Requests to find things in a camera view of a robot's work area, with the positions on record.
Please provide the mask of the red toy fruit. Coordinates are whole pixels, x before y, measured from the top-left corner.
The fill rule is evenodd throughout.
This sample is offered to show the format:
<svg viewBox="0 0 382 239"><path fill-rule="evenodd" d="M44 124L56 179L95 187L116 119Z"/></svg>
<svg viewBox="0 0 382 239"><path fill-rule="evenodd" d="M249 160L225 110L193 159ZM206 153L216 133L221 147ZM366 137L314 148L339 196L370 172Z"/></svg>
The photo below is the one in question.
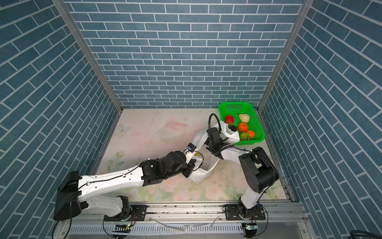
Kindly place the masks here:
<svg viewBox="0 0 382 239"><path fill-rule="evenodd" d="M228 125L233 125L234 124L234 117L231 115L227 115L225 117L225 123Z"/></svg>

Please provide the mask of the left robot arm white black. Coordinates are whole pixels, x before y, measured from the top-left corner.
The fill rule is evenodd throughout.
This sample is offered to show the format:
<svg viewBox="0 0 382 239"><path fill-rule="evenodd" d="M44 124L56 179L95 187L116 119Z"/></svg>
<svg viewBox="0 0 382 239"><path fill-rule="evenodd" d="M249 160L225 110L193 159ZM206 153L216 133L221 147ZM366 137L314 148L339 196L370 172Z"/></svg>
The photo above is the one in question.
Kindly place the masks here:
<svg viewBox="0 0 382 239"><path fill-rule="evenodd" d="M160 184L178 174L188 178L200 166L194 152L172 151L165 157L148 159L139 165L102 175L80 175L69 172L56 193L53 219L64 221L80 214L103 214L115 221L130 214L128 198L107 198L109 192Z"/></svg>

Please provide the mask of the green plastic basket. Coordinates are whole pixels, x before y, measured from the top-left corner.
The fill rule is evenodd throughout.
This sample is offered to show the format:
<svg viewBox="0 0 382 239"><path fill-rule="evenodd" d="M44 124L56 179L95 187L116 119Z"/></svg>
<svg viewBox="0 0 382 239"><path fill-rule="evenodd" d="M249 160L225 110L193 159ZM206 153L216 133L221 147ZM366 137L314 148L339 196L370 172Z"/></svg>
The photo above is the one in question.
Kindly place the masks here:
<svg viewBox="0 0 382 239"><path fill-rule="evenodd" d="M225 117L231 115L234 117L234 126L238 126L241 123L239 119L239 114L248 114L250 116L250 121L247 123L249 126L248 130L255 132L256 136L248 141L239 141L234 145L251 145L255 143L260 143L265 139L264 130L260 124L254 107L247 102L225 102L221 103L218 107L220 117L225 122Z"/></svg>

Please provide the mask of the white plastic bag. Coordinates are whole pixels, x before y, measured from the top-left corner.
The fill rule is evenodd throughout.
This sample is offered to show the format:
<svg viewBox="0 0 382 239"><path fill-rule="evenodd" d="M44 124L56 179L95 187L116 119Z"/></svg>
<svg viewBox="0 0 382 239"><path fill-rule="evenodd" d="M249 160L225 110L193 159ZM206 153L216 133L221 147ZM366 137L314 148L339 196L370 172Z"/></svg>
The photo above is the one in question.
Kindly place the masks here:
<svg viewBox="0 0 382 239"><path fill-rule="evenodd" d="M228 138L228 140L224 141L228 144L235 144L240 141L239 138L239 132L232 131L228 124L224 123L223 121L219 121L221 126L221 136L223 139ZM216 167L218 161L220 158L214 156L210 151L207 150L207 146L209 144L205 144L205 142L208 139L208 133L207 129L204 129L200 132L198 132L192 141L192 144L196 146L196 151L193 152L193 156L188 156L189 153L187 153L187 160L189 159L196 159L195 168L191 172L191 175L189 176L189 179L191 179L195 183L202 182L204 179L206 179L213 169Z"/></svg>

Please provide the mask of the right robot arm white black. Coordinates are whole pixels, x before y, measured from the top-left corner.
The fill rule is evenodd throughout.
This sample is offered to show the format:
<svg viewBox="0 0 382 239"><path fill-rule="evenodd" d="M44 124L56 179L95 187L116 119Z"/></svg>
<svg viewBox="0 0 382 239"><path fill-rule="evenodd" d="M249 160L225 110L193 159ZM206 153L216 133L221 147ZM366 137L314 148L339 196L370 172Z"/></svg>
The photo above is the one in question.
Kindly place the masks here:
<svg viewBox="0 0 382 239"><path fill-rule="evenodd" d="M248 187L238 200L238 208L241 214L248 213L259 205L263 194L279 179L277 169L262 147L236 148L223 140L215 127L207 129L207 134L207 149L214 156L241 166Z"/></svg>

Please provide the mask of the dark avocado toy fruit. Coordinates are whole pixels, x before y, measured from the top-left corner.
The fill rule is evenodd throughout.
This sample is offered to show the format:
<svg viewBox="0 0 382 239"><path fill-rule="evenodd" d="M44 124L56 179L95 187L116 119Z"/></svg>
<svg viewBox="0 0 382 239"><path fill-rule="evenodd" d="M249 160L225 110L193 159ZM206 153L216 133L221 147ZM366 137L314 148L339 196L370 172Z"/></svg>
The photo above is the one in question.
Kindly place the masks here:
<svg viewBox="0 0 382 239"><path fill-rule="evenodd" d="M228 128L233 131L233 132L236 132L237 131L237 127L234 126L234 125L229 125Z"/></svg>

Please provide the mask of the beige toy fruit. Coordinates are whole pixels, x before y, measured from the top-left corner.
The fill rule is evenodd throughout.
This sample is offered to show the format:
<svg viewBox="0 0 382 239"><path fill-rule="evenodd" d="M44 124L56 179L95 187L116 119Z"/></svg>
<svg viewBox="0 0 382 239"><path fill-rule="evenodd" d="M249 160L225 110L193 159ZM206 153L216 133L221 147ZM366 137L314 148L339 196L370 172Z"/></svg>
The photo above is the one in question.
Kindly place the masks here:
<svg viewBox="0 0 382 239"><path fill-rule="evenodd" d="M243 123L249 123L250 121L250 116L248 114L239 114L239 119Z"/></svg>

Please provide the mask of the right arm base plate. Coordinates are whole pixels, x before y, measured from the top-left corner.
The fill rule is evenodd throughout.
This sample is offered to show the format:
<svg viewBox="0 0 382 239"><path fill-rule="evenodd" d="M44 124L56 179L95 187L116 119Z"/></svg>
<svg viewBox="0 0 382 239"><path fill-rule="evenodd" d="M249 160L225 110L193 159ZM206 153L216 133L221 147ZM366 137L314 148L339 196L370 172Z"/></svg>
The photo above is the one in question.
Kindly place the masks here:
<svg viewBox="0 0 382 239"><path fill-rule="evenodd" d="M225 204L223 205L222 210L225 213L227 221L266 219L264 207L261 204L258 204L251 209L247 209L241 204Z"/></svg>

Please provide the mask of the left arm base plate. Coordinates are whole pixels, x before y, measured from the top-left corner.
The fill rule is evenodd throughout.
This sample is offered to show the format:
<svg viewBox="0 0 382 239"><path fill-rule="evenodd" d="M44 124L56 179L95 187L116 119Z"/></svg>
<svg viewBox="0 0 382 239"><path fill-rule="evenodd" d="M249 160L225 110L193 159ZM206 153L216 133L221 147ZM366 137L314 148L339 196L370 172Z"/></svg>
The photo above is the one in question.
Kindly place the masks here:
<svg viewBox="0 0 382 239"><path fill-rule="evenodd" d="M129 209L122 209L122 212L114 217L104 216L103 220L105 222L140 222L144 221L147 205L130 205Z"/></svg>

